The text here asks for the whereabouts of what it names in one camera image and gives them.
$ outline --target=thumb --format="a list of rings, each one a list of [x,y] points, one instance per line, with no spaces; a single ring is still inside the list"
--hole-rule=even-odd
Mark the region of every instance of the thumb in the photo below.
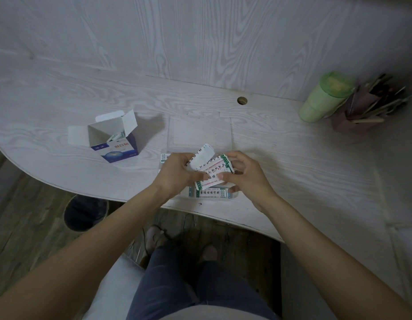
[[[222,173],[219,173],[217,176],[220,180],[223,180],[224,182],[230,182],[234,184],[238,183],[237,181],[239,180],[239,177],[240,177],[240,175],[236,175],[230,172],[222,172]]]
[[[199,182],[199,181],[206,181],[209,179],[209,174],[205,172],[190,172],[190,181],[191,182]]]

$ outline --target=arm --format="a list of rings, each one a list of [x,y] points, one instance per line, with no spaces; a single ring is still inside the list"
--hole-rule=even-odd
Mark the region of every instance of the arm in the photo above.
[[[279,197],[259,163],[237,151],[227,154],[243,174],[221,173],[276,227],[339,319],[412,319],[412,308],[352,256],[323,235]]]
[[[191,157],[170,155],[148,188],[17,282],[0,297],[0,319],[71,319],[155,210],[209,177],[185,170]]]

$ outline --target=cardboard box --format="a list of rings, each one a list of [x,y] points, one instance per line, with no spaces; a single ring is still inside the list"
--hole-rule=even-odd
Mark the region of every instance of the cardboard box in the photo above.
[[[137,156],[138,148],[133,131],[138,126],[135,113],[116,111],[96,117],[96,123],[87,126],[69,126],[68,143],[88,146],[109,163]],[[124,131],[125,138],[108,141],[112,135]]]

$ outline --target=blue jeans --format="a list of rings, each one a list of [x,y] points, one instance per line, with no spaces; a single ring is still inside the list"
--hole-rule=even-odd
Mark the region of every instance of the blue jeans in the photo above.
[[[238,309],[277,320],[266,302],[241,278],[217,262],[203,262],[192,301],[179,273],[179,248],[167,242],[151,255],[144,277],[133,297],[126,320],[157,320],[196,304]]]

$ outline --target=hand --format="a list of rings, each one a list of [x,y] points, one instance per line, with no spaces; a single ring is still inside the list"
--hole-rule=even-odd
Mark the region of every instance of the hand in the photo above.
[[[265,200],[275,197],[277,194],[265,177],[259,163],[241,151],[232,151],[226,153],[226,155],[229,158],[235,158],[235,160],[231,160],[231,163],[241,173],[237,173],[238,171],[236,171],[236,174],[223,172],[218,174],[218,178],[225,182],[234,183],[235,186],[230,188],[229,192],[242,191],[252,201],[253,205],[264,213],[263,204]]]
[[[152,185],[157,186],[167,200],[181,193],[186,186],[209,179],[205,172],[188,172],[185,169],[192,156],[194,154],[191,153],[171,154],[153,181]]]

